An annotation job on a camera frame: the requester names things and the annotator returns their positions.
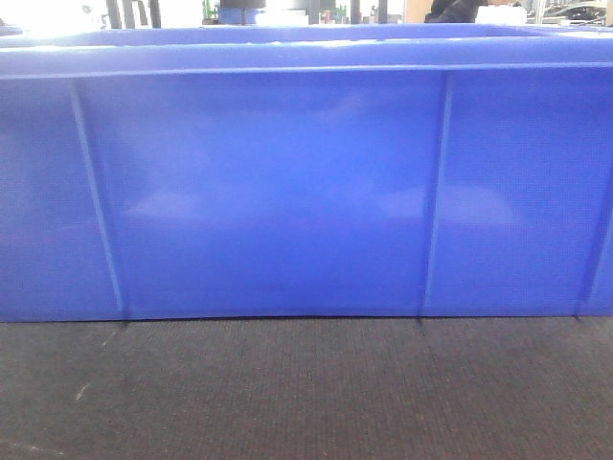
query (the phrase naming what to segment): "floor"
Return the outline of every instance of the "floor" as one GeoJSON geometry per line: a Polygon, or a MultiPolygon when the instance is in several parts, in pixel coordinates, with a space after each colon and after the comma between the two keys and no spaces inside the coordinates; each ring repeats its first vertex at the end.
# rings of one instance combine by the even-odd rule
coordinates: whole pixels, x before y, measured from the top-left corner
{"type": "Polygon", "coordinates": [[[0,324],[0,458],[609,459],[613,318],[0,324]]]}

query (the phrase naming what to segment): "blue plastic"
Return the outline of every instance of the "blue plastic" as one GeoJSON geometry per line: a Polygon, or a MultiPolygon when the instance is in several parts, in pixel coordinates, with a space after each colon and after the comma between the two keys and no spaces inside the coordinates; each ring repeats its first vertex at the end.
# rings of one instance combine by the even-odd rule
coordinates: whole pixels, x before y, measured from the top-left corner
{"type": "MultiPolygon", "coordinates": [[[[251,8],[245,9],[245,24],[255,24],[256,16],[260,10],[251,8]]],[[[242,24],[242,12],[240,8],[220,8],[219,9],[220,24],[242,24]]]]}
{"type": "Polygon", "coordinates": [[[604,30],[5,37],[0,100],[2,320],[613,311],[604,30]]]}
{"type": "Polygon", "coordinates": [[[23,34],[23,29],[16,26],[0,26],[0,36],[23,34]]]}

